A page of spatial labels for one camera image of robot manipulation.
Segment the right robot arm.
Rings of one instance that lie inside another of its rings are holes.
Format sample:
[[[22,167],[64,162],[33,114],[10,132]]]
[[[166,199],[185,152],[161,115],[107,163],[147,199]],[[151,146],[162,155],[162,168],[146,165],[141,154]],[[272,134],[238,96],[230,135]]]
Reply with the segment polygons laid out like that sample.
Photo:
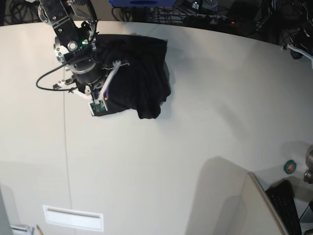
[[[61,65],[41,75],[36,87],[45,91],[77,93],[90,100],[100,98],[105,53],[109,48],[98,40],[98,18],[91,1],[42,0],[38,15],[56,34],[54,51]],[[72,72],[70,80],[60,80],[52,88],[40,85],[45,77],[65,67]]]

